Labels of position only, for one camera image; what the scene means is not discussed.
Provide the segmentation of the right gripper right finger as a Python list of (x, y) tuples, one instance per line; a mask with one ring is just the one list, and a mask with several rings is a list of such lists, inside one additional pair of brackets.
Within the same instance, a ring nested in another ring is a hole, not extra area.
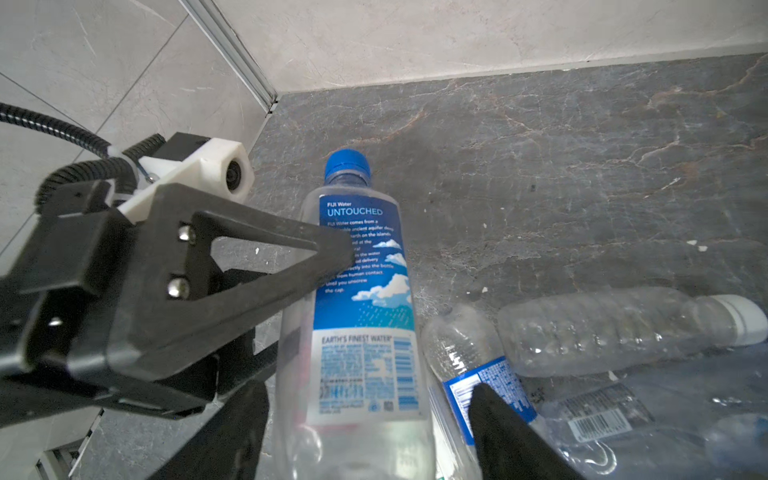
[(489, 385), (474, 386), (468, 413), (484, 479), (583, 480)]

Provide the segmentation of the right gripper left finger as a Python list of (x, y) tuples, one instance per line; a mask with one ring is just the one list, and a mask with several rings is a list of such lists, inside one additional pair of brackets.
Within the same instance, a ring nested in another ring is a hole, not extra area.
[(269, 414), (266, 386), (250, 380), (153, 479), (253, 479)]

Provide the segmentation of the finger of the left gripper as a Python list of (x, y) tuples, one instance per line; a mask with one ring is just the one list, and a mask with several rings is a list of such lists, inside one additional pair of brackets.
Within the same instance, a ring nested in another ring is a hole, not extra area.
[[(220, 238), (307, 252), (275, 273), (223, 269)], [(159, 188), (146, 220), (108, 241), (106, 281), (87, 308), (66, 365), (76, 379), (116, 384), (176, 375), (351, 267), (342, 230), (278, 217), (199, 190)]]

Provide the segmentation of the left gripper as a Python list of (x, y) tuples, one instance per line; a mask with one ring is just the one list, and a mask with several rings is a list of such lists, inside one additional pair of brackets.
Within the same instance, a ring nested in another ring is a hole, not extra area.
[(262, 378), (264, 356), (246, 333), (155, 381), (107, 361), (118, 301), (142, 225), (107, 204), (106, 181), (61, 187), (1, 281), (1, 423), (84, 407), (182, 419)]

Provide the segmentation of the clear bottle blue cap front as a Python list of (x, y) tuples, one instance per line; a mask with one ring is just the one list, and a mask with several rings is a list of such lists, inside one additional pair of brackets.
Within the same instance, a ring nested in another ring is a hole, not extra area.
[(400, 209), (366, 157), (334, 152), (303, 222), (346, 231), (352, 267), (282, 315), (273, 456), (282, 479), (432, 479), (436, 448)]

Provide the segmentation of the clear bottle white cap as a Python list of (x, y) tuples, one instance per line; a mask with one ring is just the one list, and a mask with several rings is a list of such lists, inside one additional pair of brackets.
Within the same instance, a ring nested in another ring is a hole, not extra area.
[(522, 376), (582, 376), (762, 343), (767, 315), (739, 295), (636, 287), (507, 305), (497, 331)]

